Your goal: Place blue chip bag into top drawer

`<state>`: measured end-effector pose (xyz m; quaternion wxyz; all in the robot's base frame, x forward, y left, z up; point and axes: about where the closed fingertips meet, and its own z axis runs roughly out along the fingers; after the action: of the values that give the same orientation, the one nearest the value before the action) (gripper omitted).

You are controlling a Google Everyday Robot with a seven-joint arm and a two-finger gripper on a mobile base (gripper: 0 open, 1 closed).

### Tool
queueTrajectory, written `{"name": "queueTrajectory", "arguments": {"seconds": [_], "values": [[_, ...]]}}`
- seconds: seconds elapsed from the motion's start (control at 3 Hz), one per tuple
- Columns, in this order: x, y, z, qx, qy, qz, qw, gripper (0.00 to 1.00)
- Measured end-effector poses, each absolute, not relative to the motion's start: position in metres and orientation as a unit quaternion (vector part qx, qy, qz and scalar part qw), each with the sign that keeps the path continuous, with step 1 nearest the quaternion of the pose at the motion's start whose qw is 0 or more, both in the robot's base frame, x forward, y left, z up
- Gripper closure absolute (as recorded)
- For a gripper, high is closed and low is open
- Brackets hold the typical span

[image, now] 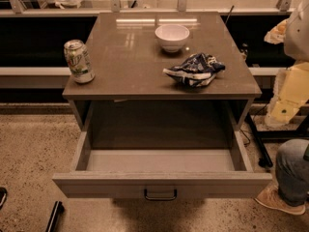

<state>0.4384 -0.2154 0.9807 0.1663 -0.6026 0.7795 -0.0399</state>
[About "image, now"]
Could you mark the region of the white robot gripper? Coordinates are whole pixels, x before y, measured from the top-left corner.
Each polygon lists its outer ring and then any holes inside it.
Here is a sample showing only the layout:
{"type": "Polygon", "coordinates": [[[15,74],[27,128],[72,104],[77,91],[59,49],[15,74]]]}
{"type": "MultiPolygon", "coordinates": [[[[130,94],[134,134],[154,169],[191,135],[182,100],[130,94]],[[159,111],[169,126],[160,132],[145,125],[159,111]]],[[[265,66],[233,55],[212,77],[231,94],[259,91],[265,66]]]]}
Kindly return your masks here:
{"type": "MultiPolygon", "coordinates": [[[[309,61],[309,0],[303,0],[288,20],[270,29],[264,41],[269,44],[284,42],[286,55],[297,61],[309,61]]],[[[297,63],[280,70],[267,108],[266,125],[274,128],[287,125],[308,101],[309,63],[297,63]]]]}

